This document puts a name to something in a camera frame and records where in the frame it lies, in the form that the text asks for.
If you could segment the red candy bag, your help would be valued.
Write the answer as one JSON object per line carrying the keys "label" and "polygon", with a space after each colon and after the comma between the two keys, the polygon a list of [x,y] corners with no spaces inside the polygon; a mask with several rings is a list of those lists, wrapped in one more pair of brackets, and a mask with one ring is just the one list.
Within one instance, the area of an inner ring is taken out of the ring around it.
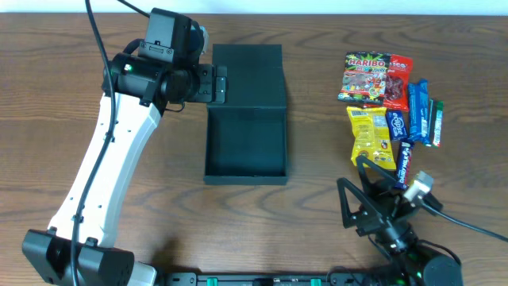
{"label": "red candy bag", "polygon": [[387,109],[409,111],[407,86],[413,60],[409,57],[391,54],[391,61],[387,71],[385,98],[383,105]]}

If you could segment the yellow snack bag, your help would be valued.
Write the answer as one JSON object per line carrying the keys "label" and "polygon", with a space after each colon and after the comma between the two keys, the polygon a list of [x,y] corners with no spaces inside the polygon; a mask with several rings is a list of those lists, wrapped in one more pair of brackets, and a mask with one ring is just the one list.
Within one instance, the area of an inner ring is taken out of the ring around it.
{"label": "yellow snack bag", "polygon": [[355,138],[351,155],[354,165],[358,156],[364,156],[386,170],[396,170],[386,112],[386,107],[347,107]]}

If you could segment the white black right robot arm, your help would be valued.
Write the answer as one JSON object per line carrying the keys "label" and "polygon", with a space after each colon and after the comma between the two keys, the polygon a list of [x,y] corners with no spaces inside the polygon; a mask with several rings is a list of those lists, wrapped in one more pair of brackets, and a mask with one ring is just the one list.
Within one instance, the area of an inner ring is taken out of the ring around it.
{"label": "white black right robot arm", "polygon": [[356,158],[362,187],[337,181],[344,228],[368,237],[390,262],[373,281],[381,285],[452,285],[464,283],[462,263],[450,249],[420,239],[409,219],[421,209],[442,209],[431,194],[433,178],[419,172],[406,189],[385,168],[364,156]]}

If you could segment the Haribo gummy bag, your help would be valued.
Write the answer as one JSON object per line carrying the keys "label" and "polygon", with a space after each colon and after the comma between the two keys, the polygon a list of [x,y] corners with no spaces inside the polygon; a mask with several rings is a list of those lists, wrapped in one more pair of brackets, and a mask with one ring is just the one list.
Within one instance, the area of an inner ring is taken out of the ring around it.
{"label": "Haribo gummy bag", "polygon": [[385,99],[390,62],[390,53],[347,52],[337,99],[381,106]]}

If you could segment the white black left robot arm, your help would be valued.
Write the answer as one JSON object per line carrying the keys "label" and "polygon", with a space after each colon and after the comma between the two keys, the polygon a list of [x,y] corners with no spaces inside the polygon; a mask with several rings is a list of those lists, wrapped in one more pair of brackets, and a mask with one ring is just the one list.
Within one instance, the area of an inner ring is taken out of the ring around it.
{"label": "white black left robot arm", "polygon": [[83,162],[46,230],[29,230],[22,252],[53,285],[154,285],[159,273],[115,247],[125,194],[167,105],[224,102],[227,68],[197,59],[117,54]]}

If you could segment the black box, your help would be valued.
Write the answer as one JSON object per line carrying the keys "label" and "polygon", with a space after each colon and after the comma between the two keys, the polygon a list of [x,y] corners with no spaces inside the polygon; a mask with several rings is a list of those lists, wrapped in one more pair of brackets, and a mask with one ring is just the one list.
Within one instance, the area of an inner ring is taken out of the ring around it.
{"label": "black box", "polygon": [[279,44],[216,44],[225,101],[207,106],[204,182],[287,183],[287,89]]}

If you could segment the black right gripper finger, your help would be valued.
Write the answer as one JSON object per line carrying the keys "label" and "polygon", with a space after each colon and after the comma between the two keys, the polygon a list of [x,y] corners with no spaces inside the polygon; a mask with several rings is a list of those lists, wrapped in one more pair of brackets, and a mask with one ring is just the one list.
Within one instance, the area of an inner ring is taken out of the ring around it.
{"label": "black right gripper finger", "polygon": [[[366,195],[379,195],[390,192],[394,188],[397,179],[392,171],[378,166],[375,162],[363,155],[359,155],[355,161],[363,191]],[[380,179],[371,182],[368,177],[368,172],[379,175]]]}
{"label": "black right gripper finger", "polygon": [[381,227],[383,213],[379,204],[346,178],[337,180],[344,228],[377,229]]}

